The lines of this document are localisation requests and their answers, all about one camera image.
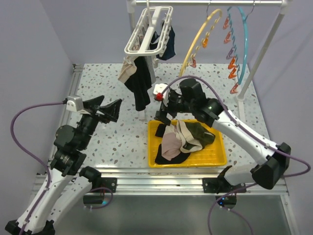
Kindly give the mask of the pink beige underwear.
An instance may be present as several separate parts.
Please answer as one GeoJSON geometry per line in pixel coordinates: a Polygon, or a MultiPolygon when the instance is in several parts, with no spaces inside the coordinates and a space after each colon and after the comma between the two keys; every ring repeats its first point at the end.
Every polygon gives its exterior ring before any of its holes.
{"type": "Polygon", "coordinates": [[[174,125],[166,126],[162,141],[161,141],[161,155],[164,159],[171,161],[177,157],[181,151],[182,141],[174,125]]]}

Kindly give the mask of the olive green underwear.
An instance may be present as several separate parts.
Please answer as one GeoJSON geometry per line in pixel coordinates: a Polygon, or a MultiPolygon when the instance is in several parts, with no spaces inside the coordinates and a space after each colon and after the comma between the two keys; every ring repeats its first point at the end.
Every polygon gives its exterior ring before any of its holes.
{"type": "Polygon", "coordinates": [[[176,129],[181,140],[180,150],[183,153],[203,150],[215,140],[215,135],[205,129],[199,122],[178,120],[176,129]]]}

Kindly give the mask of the black underwear beige waistband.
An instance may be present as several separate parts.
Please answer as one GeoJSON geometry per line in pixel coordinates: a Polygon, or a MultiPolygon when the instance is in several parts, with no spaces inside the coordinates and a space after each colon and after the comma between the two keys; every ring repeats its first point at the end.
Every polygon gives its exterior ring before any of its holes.
{"type": "Polygon", "coordinates": [[[144,57],[137,57],[133,64],[124,61],[118,80],[133,94],[135,109],[140,112],[150,104],[148,90],[152,87],[150,71],[144,57]]]}

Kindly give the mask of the yellow round clip hanger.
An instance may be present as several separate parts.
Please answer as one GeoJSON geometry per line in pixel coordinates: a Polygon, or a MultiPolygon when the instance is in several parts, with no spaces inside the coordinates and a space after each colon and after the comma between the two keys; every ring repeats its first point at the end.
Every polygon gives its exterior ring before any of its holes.
{"type": "Polygon", "coordinates": [[[188,49],[186,57],[182,63],[179,71],[179,77],[183,76],[187,67],[196,68],[197,61],[196,55],[201,48],[207,48],[211,32],[214,30],[216,24],[220,21],[223,16],[221,9],[215,9],[212,11],[199,28],[195,35],[191,46],[188,49]]]}

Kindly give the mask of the blue round clip hanger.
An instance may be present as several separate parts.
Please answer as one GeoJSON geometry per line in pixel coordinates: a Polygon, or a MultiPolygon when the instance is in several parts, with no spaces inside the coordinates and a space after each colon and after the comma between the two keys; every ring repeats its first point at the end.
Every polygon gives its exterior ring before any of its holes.
{"type": "Polygon", "coordinates": [[[229,70],[228,79],[233,80],[235,83],[230,89],[230,94],[237,94],[238,88],[242,84],[244,74],[247,68],[247,56],[249,48],[249,36],[247,26],[247,16],[240,7],[230,6],[226,12],[226,19],[223,24],[223,30],[228,30],[227,35],[224,38],[224,44],[231,43],[231,49],[229,50],[226,59],[229,60],[227,69],[229,70]],[[237,40],[236,29],[232,17],[232,9],[236,8],[242,20],[243,25],[243,39],[237,40]]]}

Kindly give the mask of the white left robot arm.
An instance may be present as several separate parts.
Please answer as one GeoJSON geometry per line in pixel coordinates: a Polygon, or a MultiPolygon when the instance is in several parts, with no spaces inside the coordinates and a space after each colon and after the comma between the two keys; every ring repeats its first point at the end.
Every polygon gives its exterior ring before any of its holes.
{"type": "Polygon", "coordinates": [[[122,100],[117,99],[105,106],[102,105],[103,100],[102,95],[85,101],[80,96],[70,95],[63,101],[47,103],[47,106],[64,105],[66,110],[81,115],[76,127],[63,125],[57,129],[53,143],[56,152],[50,164],[45,164],[16,138],[14,124],[25,110],[13,117],[10,125],[12,139],[45,168],[46,178],[25,212],[5,226],[11,235],[53,235],[57,223],[85,194],[115,193],[116,178],[102,178],[97,169],[82,166],[86,159],[83,151],[87,149],[97,125],[117,122],[119,118],[122,100]]]}

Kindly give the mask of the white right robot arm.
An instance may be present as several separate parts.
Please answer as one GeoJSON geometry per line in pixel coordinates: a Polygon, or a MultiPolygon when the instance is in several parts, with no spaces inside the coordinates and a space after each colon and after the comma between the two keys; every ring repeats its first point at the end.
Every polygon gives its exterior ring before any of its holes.
{"type": "Polygon", "coordinates": [[[156,84],[153,95],[161,102],[156,120],[169,125],[167,115],[191,113],[197,121],[218,130],[243,148],[253,159],[253,164],[226,167],[213,181],[215,193],[229,192],[242,183],[256,183],[273,189],[289,167],[287,155],[291,147],[277,144],[261,136],[236,117],[217,98],[207,98],[202,90],[203,79],[183,76],[179,83],[181,93],[167,84],[156,84]]]}

